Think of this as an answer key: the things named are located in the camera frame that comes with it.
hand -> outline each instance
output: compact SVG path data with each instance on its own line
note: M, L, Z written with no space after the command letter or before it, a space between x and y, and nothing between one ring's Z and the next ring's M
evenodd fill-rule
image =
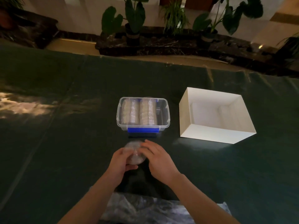
M139 152L149 159L152 176L169 186L173 179L181 174L170 155L161 146L149 140L145 140L141 146L145 148L139 148Z
M124 148L120 148L113 154L109 167L104 173L104 175L112 178L116 186L121 183L123 175L126 171L135 170L138 168L137 165L127 164L128 157L132 155L134 151L129 150L124 152L123 149Z

right hand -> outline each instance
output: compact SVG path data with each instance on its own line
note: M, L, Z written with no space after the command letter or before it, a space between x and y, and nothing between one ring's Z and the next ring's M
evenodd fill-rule
M152 176L170 186L171 182L181 175L170 155L161 146L149 140L145 140L141 146L139 152L149 159Z

left hand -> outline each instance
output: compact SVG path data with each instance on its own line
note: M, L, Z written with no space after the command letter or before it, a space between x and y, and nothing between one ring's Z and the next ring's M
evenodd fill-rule
M124 152L124 148L117 150L110 161L109 167L106 170L105 174L110 178L113 178L114 183L118 186L122 179L123 175L128 170L135 170L138 168L137 165L127 164L127 159L134 151L129 150Z

forearm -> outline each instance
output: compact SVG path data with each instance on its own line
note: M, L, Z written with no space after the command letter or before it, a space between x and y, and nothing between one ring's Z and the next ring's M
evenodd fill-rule
M186 176L179 174L169 187L188 210L195 223L237 224L236 219L208 198Z
M117 184L111 176L103 174L58 224L97 223L116 186Z

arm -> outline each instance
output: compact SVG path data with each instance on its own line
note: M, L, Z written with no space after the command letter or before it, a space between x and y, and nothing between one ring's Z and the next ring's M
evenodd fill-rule
M125 171L138 168L137 165L126 165L126 160L132 153L133 151L123 153L123 148L117 150L107 171L58 224L97 223Z
M149 159L153 177L173 190L195 223L239 224L181 174L161 146L148 140L145 140L142 146L145 148L140 148L139 151Z

